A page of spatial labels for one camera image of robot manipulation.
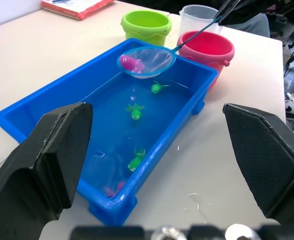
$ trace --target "red bucket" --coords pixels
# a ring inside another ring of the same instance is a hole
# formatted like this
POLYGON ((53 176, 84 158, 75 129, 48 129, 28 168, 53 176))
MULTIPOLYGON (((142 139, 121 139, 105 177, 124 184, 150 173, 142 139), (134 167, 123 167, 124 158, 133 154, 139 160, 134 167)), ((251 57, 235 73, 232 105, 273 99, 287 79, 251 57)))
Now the red bucket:
MULTIPOLYGON (((179 37, 177 44, 181 44, 196 32, 185 32, 179 37)), ((211 86, 216 83, 223 67, 229 66, 234 54, 235 48, 228 39, 208 31, 200 33, 179 50, 180 56, 212 67, 219 72, 211 86)))

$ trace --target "toy fish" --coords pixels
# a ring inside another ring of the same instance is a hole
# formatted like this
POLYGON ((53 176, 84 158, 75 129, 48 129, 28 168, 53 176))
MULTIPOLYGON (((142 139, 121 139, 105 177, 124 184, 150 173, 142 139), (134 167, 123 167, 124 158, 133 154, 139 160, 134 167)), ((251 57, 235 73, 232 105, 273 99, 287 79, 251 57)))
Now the toy fish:
POLYGON ((129 104, 129 107, 126 108, 126 111, 131 112, 131 118, 134 120, 141 119, 142 113, 140 110, 144 109, 145 106, 138 106, 136 103, 132 106, 129 104))
POLYGON ((120 57, 120 65, 135 74, 141 74, 142 70, 145 68, 145 65, 141 62, 141 59, 134 59, 130 56, 122 55, 120 57))
POLYGON ((154 81, 156 84, 151 86, 151 92, 157 94, 162 88, 169 87, 170 85, 160 85, 158 82, 154 81))
POLYGON ((142 162, 143 158, 146 156, 146 150, 142 148, 139 152, 137 152, 137 149, 135 148, 134 154, 135 158, 128 164, 128 169, 131 172, 134 172, 142 162))

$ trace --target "white table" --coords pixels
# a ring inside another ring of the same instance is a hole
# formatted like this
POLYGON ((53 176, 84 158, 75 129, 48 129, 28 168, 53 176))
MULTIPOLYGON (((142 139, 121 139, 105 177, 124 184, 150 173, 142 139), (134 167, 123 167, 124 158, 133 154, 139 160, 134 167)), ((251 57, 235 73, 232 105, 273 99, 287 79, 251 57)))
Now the white table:
MULTIPOLYGON (((0 110, 123 41, 120 19, 134 9, 141 7, 116 2, 84 21, 40 10, 1 25, 0 110)), ((173 30, 166 46, 172 48, 180 17, 169 17, 173 30)), ((264 218, 241 175, 222 107, 250 106, 285 120, 282 44, 226 27, 221 34, 235 45, 235 57, 206 97, 201 114, 181 131, 137 194, 126 225, 150 229, 212 223, 223 228, 274 222, 264 218)), ((0 129, 0 162, 16 146, 0 129)), ((87 207, 76 195, 72 208, 47 224, 40 239, 66 240, 77 225, 101 224, 87 207)))

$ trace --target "green toy fish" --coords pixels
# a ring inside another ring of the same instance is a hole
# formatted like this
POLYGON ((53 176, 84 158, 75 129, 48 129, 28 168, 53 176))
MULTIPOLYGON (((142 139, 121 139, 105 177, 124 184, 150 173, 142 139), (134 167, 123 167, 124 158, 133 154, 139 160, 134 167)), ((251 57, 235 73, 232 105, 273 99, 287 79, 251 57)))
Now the green toy fish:
POLYGON ((131 118, 134 120, 141 119, 142 113, 140 110, 144 109, 145 106, 138 106, 136 103, 132 106, 129 104, 129 107, 126 108, 126 111, 131 112, 131 118))
POLYGON ((169 87, 170 85, 160 85, 158 82, 154 81, 156 84, 151 86, 151 92, 157 94, 162 88, 169 87))
POLYGON ((134 172, 142 162, 143 158, 146 156, 146 150, 142 148, 139 152, 137 152, 137 149, 135 148, 134 154, 135 158, 128 164, 128 169, 131 172, 134 172))

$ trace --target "clear plastic cup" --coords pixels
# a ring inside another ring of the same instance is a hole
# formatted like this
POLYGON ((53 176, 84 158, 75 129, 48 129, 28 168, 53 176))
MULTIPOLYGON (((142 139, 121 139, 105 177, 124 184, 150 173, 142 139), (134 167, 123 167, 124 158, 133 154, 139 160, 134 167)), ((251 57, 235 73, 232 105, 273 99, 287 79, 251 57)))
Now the clear plastic cup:
MULTIPOLYGON (((187 5, 179 12, 181 16, 179 36, 190 31, 199 31, 213 21, 218 10, 203 5, 187 5)), ((217 23, 206 29, 207 32, 219 34, 222 26, 217 23)))

